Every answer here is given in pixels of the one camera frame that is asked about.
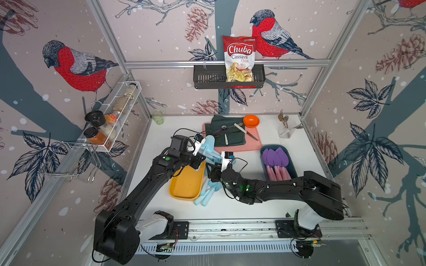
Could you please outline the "black lid spice jar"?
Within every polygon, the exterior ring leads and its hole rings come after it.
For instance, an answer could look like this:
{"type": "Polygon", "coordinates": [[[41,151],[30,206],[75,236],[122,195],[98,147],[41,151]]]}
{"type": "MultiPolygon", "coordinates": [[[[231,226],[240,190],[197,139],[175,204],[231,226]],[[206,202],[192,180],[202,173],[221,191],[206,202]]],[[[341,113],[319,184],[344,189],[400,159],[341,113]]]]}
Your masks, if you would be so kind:
{"type": "Polygon", "coordinates": [[[102,111],[95,110],[87,113],[84,117],[85,121],[94,127],[101,127],[106,123],[105,116],[102,111]]]}

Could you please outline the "white handled knife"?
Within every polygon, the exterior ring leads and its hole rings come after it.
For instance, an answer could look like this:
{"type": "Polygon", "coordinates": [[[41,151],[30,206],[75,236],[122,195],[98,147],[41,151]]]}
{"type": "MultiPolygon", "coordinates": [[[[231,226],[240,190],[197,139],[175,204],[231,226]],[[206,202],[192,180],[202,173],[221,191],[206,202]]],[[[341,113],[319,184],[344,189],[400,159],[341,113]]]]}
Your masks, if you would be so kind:
{"type": "Polygon", "coordinates": [[[239,129],[241,132],[243,132],[244,134],[248,135],[249,137],[253,138],[256,141],[259,141],[258,138],[256,138],[252,133],[248,132],[247,130],[245,130],[242,126],[240,126],[237,123],[234,123],[234,126],[239,129]]]}

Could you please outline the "orange spice jar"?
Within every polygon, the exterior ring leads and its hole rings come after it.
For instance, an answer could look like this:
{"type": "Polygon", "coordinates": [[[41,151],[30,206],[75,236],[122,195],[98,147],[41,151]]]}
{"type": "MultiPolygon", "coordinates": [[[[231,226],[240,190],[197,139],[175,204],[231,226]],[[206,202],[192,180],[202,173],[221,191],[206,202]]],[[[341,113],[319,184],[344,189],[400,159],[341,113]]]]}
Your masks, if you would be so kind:
{"type": "Polygon", "coordinates": [[[89,127],[84,130],[83,135],[87,141],[93,145],[105,145],[110,146],[111,141],[96,127],[89,127]]]}

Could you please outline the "dark green cloth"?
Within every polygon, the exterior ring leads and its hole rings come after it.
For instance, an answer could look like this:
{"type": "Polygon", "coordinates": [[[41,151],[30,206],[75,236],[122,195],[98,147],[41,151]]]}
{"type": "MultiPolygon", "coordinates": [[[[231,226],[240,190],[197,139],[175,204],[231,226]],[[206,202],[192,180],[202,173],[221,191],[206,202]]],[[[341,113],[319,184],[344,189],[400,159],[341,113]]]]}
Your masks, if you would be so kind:
{"type": "Polygon", "coordinates": [[[206,135],[215,138],[215,147],[241,146],[246,144],[245,133],[234,124],[245,129],[242,117],[214,115],[211,122],[205,124],[206,135]]]}

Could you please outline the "white handled small spoon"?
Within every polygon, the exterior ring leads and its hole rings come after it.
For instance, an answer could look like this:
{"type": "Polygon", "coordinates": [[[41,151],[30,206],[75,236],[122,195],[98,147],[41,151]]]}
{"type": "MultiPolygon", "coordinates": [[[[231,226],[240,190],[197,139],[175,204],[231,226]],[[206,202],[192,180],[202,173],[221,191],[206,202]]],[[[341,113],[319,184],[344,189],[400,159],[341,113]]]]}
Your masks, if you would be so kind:
{"type": "Polygon", "coordinates": [[[222,129],[223,129],[223,131],[224,131],[225,145],[227,146],[227,145],[229,144],[229,141],[228,141],[228,138],[227,138],[227,135],[226,135],[227,126],[226,126],[226,125],[223,125],[223,126],[222,126],[222,129]]]}

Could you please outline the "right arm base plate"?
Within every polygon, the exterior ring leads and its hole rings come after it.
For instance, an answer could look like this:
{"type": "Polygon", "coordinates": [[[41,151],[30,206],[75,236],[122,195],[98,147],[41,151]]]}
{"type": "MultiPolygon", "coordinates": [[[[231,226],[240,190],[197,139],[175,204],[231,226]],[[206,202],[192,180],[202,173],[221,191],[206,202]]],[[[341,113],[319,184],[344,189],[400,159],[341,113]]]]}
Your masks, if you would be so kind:
{"type": "Polygon", "coordinates": [[[285,218],[274,222],[278,238],[294,238],[303,241],[307,238],[321,238],[322,232],[319,225],[313,230],[302,228],[298,223],[298,213],[296,211],[293,218],[285,218]]]}

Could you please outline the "yellow plastic tray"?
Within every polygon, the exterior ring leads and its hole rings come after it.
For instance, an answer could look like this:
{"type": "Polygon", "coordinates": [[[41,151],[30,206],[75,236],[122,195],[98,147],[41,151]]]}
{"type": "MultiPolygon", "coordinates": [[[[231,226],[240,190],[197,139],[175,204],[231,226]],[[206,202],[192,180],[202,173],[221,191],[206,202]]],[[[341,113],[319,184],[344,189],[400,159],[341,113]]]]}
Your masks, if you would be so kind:
{"type": "Polygon", "coordinates": [[[171,179],[169,195],[177,200],[193,201],[197,199],[204,184],[205,166],[205,161],[197,170],[186,166],[179,176],[171,179]]]}

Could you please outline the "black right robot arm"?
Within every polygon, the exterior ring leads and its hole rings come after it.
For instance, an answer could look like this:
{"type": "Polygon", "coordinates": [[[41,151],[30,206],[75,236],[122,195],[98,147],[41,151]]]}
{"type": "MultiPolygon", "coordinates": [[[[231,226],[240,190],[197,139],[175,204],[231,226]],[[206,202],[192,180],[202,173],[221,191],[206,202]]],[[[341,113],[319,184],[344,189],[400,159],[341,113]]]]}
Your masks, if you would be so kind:
{"type": "Polygon", "coordinates": [[[272,200],[293,200],[306,206],[295,213],[295,226],[313,231],[323,220],[344,219],[341,187],[313,171],[287,181],[246,179],[231,166],[224,171],[220,164],[207,164],[207,176],[218,182],[233,199],[247,205],[272,200]]]}

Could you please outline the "teal storage box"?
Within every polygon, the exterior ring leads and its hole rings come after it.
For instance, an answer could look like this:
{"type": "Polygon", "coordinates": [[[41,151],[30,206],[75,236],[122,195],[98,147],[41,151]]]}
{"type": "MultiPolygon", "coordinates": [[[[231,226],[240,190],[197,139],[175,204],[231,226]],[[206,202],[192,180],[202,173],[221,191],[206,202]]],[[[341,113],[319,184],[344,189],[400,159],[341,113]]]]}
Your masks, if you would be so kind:
{"type": "Polygon", "coordinates": [[[288,150],[282,145],[265,145],[260,158],[267,181],[287,181],[297,178],[288,150]]]}

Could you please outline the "dark metal spoon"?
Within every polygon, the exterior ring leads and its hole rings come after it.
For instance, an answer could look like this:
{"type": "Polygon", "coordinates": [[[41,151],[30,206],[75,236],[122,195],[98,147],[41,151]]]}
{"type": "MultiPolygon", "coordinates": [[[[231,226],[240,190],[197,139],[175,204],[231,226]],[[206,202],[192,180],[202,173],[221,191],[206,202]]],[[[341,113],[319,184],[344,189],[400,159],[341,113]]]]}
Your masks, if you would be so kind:
{"type": "Polygon", "coordinates": [[[233,134],[233,133],[242,133],[242,131],[238,129],[235,125],[233,126],[223,125],[220,129],[214,131],[212,133],[212,136],[218,137],[222,134],[233,134]]]}

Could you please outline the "pink cutting board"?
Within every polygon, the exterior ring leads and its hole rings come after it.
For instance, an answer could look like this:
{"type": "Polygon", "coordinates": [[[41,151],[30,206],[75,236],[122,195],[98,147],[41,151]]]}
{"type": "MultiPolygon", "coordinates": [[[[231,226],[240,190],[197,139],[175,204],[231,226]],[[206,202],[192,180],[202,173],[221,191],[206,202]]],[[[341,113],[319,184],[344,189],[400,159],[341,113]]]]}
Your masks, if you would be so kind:
{"type": "Polygon", "coordinates": [[[254,140],[253,138],[249,137],[248,135],[245,136],[246,143],[244,145],[238,145],[238,146],[224,146],[224,147],[215,147],[215,151],[221,153],[222,151],[230,151],[230,152],[245,152],[245,151],[259,151],[263,144],[261,142],[259,133],[257,128],[247,128],[247,131],[254,135],[258,141],[254,140]]]}

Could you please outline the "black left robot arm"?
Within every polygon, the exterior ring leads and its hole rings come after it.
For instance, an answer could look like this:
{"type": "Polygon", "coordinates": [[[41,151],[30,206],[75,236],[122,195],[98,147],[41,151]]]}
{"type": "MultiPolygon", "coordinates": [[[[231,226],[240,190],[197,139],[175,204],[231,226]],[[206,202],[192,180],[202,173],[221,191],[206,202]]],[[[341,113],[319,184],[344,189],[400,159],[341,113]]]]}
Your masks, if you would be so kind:
{"type": "Polygon", "coordinates": [[[171,144],[152,160],[152,166],[142,181],[111,211],[102,210],[95,220],[93,250],[125,265],[135,255],[143,232],[136,229],[141,214],[155,194],[174,174],[184,167],[197,169],[205,156],[189,151],[195,149],[189,137],[174,135],[171,144]]]}

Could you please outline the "light blue shovel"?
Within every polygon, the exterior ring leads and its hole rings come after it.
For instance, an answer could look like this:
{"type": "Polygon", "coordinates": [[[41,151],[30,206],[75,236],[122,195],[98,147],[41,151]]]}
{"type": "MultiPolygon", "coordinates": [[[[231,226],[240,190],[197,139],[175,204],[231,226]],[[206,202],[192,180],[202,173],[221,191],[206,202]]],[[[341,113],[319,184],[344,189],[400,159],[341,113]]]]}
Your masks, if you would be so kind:
{"type": "Polygon", "coordinates": [[[198,205],[198,204],[200,204],[200,203],[202,202],[202,200],[203,200],[203,199],[204,199],[204,197],[205,197],[205,194],[206,194],[206,192],[207,192],[208,187],[209,187],[209,181],[208,181],[208,180],[206,180],[206,181],[204,182],[204,184],[203,184],[202,188],[201,188],[201,192],[200,192],[199,197],[198,197],[198,198],[194,201],[194,204],[195,204],[195,205],[198,205]]]}
{"type": "Polygon", "coordinates": [[[222,162],[221,154],[215,149],[215,138],[212,135],[208,135],[204,138],[204,143],[201,146],[202,155],[204,155],[210,161],[216,163],[222,162]]]}
{"type": "Polygon", "coordinates": [[[210,186],[209,191],[207,192],[206,196],[201,202],[201,205],[203,207],[206,207],[210,199],[212,198],[213,194],[222,188],[222,184],[220,182],[212,182],[209,181],[208,185],[210,186]]]}

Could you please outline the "purple shovel pink handle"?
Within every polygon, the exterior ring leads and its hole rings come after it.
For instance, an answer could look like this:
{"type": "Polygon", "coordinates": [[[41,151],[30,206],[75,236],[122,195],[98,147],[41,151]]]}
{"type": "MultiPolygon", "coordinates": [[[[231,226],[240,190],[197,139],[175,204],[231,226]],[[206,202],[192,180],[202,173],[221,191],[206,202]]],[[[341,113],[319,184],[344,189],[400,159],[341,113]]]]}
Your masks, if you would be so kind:
{"type": "Polygon", "coordinates": [[[286,168],[289,164],[289,159],[288,159],[287,154],[284,152],[284,150],[281,147],[279,147],[276,150],[276,154],[278,155],[278,157],[281,160],[280,172],[281,172],[282,179],[284,181],[291,180],[291,176],[290,176],[290,174],[289,174],[289,172],[286,168]]]}
{"type": "Polygon", "coordinates": [[[268,155],[269,155],[268,161],[269,161],[270,165],[274,167],[277,181],[283,181],[284,178],[282,177],[282,174],[281,174],[281,159],[280,159],[280,157],[278,156],[276,151],[272,150],[272,149],[269,150],[268,155]]]}
{"type": "Polygon", "coordinates": [[[262,152],[262,161],[263,161],[263,163],[265,165],[265,169],[266,169],[267,176],[268,176],[269,180],[270,181],[275,181],[276,180],[275,179],[275,174],[274,174],[274,172],[272,171],[272,169],[270,167],[270,164],[269,164],[269,161],[268,161],[268,157],[267,157],[268,156],[268,151],[269,151],[269,149],[265,149],[262,152]]]}

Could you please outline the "orange bowl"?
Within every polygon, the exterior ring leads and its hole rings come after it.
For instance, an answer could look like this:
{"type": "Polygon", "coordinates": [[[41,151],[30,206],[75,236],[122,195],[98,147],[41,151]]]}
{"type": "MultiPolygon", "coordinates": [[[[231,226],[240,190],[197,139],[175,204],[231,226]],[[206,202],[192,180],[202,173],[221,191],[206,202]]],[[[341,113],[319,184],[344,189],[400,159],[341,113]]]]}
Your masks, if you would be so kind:
{"type": "Polygon", "coordinates": [[[246,115],[243,118],[243,123],[248,128],[256,128],[260,124],[260,119],[255,115],[246,115]]]}

